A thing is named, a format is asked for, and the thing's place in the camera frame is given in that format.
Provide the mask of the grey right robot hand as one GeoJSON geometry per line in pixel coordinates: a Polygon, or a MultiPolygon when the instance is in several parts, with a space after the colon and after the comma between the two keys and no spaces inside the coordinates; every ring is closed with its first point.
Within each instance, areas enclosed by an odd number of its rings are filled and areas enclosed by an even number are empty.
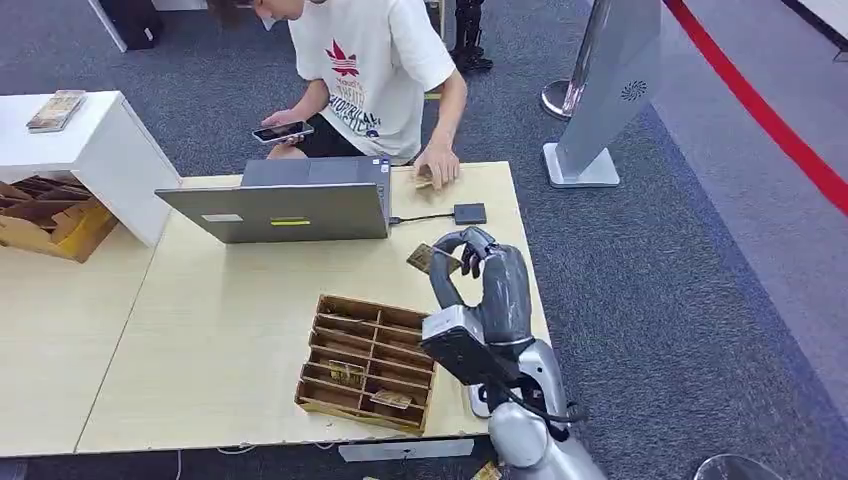
{"type": "Polygon", "coordinates": [[[450,232],[433,245],[429,279],[440,307],[465,304],[449,273],[458,247],[463,248],[461,273],[482,280],[482,299],[470,310],[482,326],[485,342],[508,345],[530,338],[532,301],[524,257],[516,247],[497,242],[479,227],[450,232]]]}

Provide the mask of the person's left hand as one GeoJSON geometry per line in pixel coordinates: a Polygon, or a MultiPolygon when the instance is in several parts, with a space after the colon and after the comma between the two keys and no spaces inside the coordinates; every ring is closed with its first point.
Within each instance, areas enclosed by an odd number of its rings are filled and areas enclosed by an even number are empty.
{"type": "Polygon", "coordinates": [[[435,190],[453,183],[460,174],[460,161],[449,144],[430,142],[413,163],[417,185],[427,183],[435,190]]]}

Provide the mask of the person's right hand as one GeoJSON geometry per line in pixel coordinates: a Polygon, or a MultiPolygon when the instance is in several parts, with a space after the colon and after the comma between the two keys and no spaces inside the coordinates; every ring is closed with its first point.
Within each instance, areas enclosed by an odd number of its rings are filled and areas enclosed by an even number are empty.
{"type": "Polygon", "coordinates": [[[261,143],[280,143],[294,146],[313,134],[314,127],[293,110],[282,110],[267,117],[253,136],[261,143]]]}

